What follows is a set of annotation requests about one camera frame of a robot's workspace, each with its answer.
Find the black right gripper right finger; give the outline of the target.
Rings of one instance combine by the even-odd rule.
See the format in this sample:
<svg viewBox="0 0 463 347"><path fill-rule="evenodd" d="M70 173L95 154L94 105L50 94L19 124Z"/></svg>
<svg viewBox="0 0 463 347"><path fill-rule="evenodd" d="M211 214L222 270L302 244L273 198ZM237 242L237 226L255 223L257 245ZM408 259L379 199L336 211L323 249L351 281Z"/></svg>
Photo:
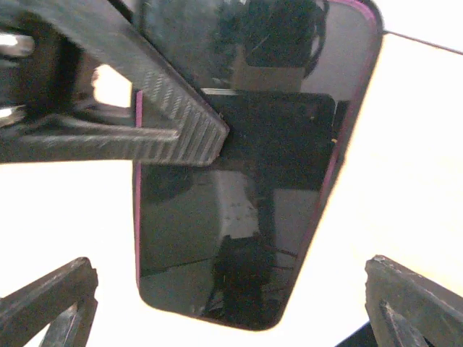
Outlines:
<svg viewBox="0 0 463 347"><path fill-rule="evenodd" d="M379 346L462 345L461 296L383 255L365 272L365 308Z"/></svg>

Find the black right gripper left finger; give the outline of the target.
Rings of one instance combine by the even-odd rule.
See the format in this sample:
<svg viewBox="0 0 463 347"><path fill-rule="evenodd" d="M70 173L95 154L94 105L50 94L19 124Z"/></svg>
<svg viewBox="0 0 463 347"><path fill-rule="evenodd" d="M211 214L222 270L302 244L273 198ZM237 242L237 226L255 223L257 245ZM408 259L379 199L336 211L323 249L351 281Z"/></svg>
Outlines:
<svg viewBox="0 0 463 347"><path fill-rule="evenodd" d="M98 275L78 257L1 299L1 345L25 346L43 328L42 346L85 346L98 302Z"/></svg>

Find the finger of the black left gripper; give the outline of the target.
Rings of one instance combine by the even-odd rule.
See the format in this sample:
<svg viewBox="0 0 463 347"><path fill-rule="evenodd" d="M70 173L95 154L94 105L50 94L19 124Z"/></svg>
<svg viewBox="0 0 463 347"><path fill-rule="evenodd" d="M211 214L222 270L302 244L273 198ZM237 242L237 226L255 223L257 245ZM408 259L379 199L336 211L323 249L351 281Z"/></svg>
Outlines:
<svg viewBox="0 0 463 347"><path fill-rule="evenodd" d="M141 36L133 1L1 3L1 161L207 166L228 126Z"/></svg>

